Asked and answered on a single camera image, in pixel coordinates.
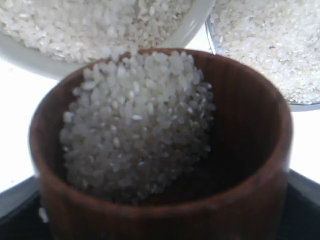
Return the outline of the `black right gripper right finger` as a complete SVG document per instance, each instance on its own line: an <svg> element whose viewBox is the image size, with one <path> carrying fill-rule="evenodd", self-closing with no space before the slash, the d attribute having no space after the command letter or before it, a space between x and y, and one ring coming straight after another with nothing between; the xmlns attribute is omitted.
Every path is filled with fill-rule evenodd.
<svg viewBox="0 0 320 240"><path fill-rule="evenodd" d="M281 239L320 239L320 184L294 170L288 178Z"/></svg>

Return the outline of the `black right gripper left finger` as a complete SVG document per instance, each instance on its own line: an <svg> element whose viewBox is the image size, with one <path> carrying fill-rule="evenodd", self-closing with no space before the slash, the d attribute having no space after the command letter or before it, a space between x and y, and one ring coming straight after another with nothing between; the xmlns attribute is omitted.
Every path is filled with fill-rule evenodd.
<svg viewBox="0 0 320 240"><path fill-rule="evenodd" d="M0 208L2 240L49 240L50 229L39 215L38 187L33 177L0 194L5 202Z"/></svg>

